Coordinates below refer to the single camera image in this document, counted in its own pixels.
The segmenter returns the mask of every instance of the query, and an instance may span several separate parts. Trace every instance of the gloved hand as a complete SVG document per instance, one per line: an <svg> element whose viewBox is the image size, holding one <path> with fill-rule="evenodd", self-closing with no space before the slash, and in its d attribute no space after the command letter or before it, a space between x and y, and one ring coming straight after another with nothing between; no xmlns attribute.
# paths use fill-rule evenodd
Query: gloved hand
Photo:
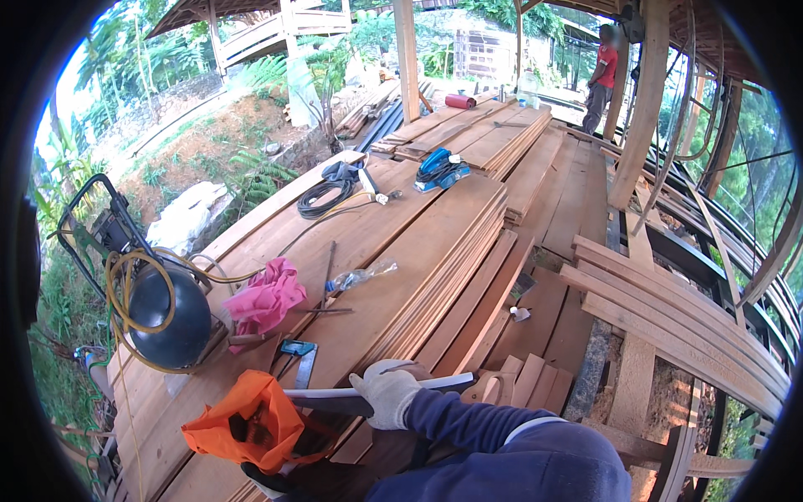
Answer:
<svg viewBox="0 0 803 502"><path fill-rule="evenodd" d="M349 375L354 390L373 408L373 417L368 419L368 424L374 429L397 431L407 428L407 410L415 394L421 390L421 384L412 374L393 369L411 364L412 361L384 360L369 366L365 370L365 379L356 373Z"/></svg>

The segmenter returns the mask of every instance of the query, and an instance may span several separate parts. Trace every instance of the black electrical cable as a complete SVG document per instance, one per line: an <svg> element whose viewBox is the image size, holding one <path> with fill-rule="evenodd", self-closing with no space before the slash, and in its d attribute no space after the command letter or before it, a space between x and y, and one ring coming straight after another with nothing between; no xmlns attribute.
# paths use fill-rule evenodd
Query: black electrical cable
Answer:
<svg viewBox="0 0 803 502"><path fill-rule="evenodd" d="M311 189L304 192L304 195L302 195L296 203L296 207L299 210L301 218L320 218L326 214L327 211L351 197L351 194L354 191L354 185L355 182L352 180L337 180L334 182L323 182L319 185L313 186ZM340 189L340 193L337 195L337 197L329 202L320 204L319 206L312 206L312 203L315 200L323 197L324 195L328 194L329 191L334 190L335 188Z"/></svg>
<svg viewBox="0 0 803 502"><path fill-rule="evenodd" d="M456 173L461 169L465 169L468 167L468 164L465 162L459 162L457 164L452 164L449 162L448 157L444 157L438 165L434 167L431 171L423 173L420 169L415 175L415 181L418 183L429 183L433 182L437 179L440 179L446 176L449 173Z"/></svg>

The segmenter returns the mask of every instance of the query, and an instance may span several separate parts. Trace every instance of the wooden railing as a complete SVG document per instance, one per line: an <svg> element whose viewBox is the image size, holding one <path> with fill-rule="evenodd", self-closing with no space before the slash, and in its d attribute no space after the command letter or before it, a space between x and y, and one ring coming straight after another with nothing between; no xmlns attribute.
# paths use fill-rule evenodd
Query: wooden railing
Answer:
<svg viewBox="0 0 803 502"><path fill-rule="evenodd" d="M223 66L253 57L293 35L331 35L351 30L347 14L326 10L295 10L292 16L278 12L259 24L233 34L221 46Z"/></svg>

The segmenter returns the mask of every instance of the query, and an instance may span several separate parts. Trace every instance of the stone wall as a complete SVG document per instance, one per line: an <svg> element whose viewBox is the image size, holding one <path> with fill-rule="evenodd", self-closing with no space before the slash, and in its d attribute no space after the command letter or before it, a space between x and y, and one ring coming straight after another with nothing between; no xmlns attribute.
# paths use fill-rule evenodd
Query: stone wall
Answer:
<svg viewBox="0 0 803 502"><path fill-rule="evenodd" d="M220 89L220 77L214 71L184 80L171 88L151 96L151 103L156 112L154 120L148 101L129 110L125 115L100 135L93 147L96 156L111 158L120 150L138 140L143 133L155 124L167 124L191 109L198 103L213 95Z"/></svg>

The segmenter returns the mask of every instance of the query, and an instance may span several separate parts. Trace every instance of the pink rag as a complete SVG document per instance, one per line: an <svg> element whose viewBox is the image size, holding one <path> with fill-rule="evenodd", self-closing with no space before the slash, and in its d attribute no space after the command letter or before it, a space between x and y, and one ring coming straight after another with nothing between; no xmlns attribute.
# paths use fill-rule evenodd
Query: pink rag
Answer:
<svg viewBox="0 0 803 502"><path fill-rule="evenodd" d="M298 284L298 271L287 258L265 263L265 271L254 275L248 285L222 303L239 321L238 335L267 333L278 325L290 307L307 298L304 286Z"/></svg>

